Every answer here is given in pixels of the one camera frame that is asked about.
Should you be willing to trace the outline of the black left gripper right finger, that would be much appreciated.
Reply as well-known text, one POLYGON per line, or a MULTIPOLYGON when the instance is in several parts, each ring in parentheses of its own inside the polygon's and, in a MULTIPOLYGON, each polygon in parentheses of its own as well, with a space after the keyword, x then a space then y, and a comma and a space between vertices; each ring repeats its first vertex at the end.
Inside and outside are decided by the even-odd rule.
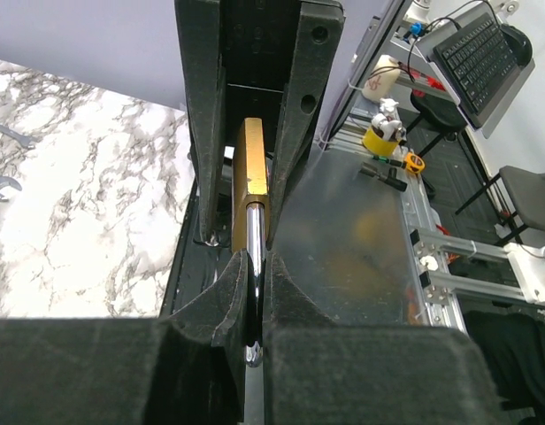
POLYGON ((463 332, 428 326, 342 326, 267 266, 268 424, 500 424, 486 362, 463 332))

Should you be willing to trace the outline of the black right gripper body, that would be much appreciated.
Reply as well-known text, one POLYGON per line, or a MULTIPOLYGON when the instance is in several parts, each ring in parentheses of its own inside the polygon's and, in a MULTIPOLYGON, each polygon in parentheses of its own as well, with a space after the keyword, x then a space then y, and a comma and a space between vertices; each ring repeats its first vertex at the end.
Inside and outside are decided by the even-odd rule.
POLYGON ((275 144, 300 9, 299 1, 220 3, 228 146, 247 118, 261 119, 265 144, 275 144))

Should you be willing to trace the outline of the black computer mouse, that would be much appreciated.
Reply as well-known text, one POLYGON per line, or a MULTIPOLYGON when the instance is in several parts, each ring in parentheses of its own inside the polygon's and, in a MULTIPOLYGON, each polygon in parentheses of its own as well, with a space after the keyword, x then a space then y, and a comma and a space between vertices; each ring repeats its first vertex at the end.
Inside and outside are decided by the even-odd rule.
POLYGON ((518 66, 527 66, 533 58, 533 45, 528 36, 512 25, 502 24, 500 28, 504 39, 517 59, 518 66))

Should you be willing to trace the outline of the large brass padlock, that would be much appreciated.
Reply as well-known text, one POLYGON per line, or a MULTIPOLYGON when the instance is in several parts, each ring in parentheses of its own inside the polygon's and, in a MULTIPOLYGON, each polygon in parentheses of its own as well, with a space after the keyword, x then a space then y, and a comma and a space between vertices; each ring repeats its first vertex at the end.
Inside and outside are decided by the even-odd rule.
POLYGON ((233 157, 232 197, 232 251, 245 251, 248 259, 245 362, 258 367, 263 361, 269 216, 264 132, 259 118, 246 118, 241 124, 233 157))

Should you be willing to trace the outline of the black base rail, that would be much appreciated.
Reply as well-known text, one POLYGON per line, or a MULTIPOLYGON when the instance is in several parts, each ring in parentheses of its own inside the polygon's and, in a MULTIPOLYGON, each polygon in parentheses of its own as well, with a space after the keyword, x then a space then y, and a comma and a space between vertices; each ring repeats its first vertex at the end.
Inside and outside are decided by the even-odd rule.
POLYGON ((200 239, 197 185, 193 184, 163 297, 160 316, 169 316, 211 286, 232 253, 231 197, 220 193, 216 227, 210 243, 200 239))

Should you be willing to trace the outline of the yellow tape measure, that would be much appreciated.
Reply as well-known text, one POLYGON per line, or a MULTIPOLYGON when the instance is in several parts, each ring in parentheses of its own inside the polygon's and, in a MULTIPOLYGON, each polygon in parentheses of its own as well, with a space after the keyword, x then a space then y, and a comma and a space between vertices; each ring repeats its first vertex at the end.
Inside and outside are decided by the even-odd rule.
POLYGON ((426 168, 424 160, 412 152, 406 154, 404 157, 404 164, 405 169, 412 174, 421 174, 426 168))

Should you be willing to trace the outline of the black chair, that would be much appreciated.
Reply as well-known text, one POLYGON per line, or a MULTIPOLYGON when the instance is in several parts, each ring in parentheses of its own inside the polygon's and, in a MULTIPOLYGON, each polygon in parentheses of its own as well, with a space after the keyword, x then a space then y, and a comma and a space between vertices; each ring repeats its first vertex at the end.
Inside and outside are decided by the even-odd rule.
POLYGON ((455 211, 455 215, 461 213, 499 179, 503 181, 514 206, 514 212, 503 223, 511 222, 516 216, 519 216, 522 224, 499 239, 495 245, 504 246, 513 239, 517 239, 522 232, 529 228, 545 232, 545 173, 537 174, 514 166, 500 168, 491 180, 487 181, 455 211))

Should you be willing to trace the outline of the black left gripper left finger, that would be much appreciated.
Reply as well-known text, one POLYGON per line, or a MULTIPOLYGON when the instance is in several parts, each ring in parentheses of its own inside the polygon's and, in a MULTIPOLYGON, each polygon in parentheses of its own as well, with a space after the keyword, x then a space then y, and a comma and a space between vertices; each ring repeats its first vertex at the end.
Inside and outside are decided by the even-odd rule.
POLYGON ((0 320, 0 424, 235 424, 245 251, 159 319, 0 320))

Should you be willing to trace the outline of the white figurine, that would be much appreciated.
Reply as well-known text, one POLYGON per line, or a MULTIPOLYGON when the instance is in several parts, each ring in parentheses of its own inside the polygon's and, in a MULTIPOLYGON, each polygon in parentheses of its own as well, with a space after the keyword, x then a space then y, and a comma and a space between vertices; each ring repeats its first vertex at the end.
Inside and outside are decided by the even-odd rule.
POLYGON ((373 131, 385 141, 401 142, 405 139, 407 131, 398 115, 398 105, 392 98, 381 98, 379 112, 371 120, 373 131))

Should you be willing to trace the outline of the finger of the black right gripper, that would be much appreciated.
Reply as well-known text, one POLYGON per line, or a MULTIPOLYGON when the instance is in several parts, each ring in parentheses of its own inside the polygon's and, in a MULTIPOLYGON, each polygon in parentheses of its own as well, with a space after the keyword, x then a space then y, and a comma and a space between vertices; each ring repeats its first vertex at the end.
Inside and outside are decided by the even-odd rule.
POLYGON ((344 25, 336 1, 302 1, 288 83, 284 88, 275 140, 269 194, 269 235, 273 245, 288 181, 314 134, 320 101, 344 25))
POLYGON ((213 238, 225 149, 226 1, 176 1, 202 241, 213 238))

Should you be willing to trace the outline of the yellow tape roll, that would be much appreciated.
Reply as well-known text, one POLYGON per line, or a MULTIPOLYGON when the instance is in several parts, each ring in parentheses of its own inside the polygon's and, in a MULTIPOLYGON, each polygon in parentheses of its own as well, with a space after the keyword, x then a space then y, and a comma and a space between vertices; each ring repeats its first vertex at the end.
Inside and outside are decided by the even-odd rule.
POLYGON ((374 155, 390 157, 398 146, 399 142, 385 140, 379 136, 373 127, 368 127, 362 138, 362 144, 374 155))

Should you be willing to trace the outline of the white bottle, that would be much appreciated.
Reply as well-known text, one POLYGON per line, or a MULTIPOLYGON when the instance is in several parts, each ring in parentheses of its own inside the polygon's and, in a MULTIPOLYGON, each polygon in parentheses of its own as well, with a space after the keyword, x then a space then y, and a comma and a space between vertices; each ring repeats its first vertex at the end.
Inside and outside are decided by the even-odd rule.
POLYGON ((362 96, 367 100, 379 102, 381 98, 387 96, 400 74, 399 62, 389 55, 381 55, 361 90, 362 96))

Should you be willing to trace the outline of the black keyboard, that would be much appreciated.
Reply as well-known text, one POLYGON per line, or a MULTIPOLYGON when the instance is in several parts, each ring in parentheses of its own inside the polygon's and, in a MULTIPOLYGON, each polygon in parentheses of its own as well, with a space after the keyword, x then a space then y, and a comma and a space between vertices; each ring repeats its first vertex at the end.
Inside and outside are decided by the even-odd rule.
POLYGON ((501 26, 487 13, 434 46, 433 54, 475 127, 483 125, 520 74, 501 26))

